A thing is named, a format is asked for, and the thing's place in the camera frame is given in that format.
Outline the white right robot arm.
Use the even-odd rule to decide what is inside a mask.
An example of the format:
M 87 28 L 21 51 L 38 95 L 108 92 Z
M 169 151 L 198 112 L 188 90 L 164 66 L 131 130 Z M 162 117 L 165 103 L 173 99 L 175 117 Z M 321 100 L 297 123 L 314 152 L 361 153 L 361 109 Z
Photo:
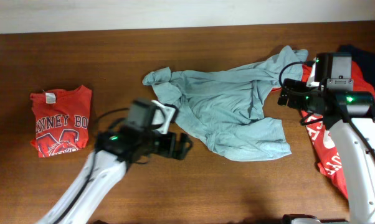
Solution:
M 322 81 L 318 86 L 280 79 L 278 104 L 320 115 L 341 159 L 350 223 L 375 223 L 375 101 L 355 91 L 353 81 Z

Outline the light blue t-shirt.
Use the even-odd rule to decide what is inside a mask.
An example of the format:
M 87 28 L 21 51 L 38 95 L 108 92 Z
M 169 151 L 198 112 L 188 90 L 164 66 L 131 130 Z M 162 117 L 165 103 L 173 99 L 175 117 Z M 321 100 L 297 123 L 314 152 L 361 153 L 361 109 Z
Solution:
M 177 107 L 176 124 L 207 148 L 232 161 L 270 161 L 290 155 L 282 121 L 263 106 L 279 79 L 301 80 L 306 49 L 285 46 L 263 62 L 226 71 L 174 72 L 162 68 L 143 78 L 158 101 Z

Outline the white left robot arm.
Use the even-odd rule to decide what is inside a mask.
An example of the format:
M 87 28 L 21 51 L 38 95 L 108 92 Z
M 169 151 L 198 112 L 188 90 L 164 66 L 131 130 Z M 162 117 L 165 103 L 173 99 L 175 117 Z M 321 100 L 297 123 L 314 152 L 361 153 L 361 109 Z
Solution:
M 82 170 L 57 203 L 37 223 L 86 223 L 109 191 L 121 181 L 132 164 L 151 154 L 183 160 L 193 147 L 187 134 L 144 133 L 123 136 L 105 132 L 97 136 L 94 150 Z

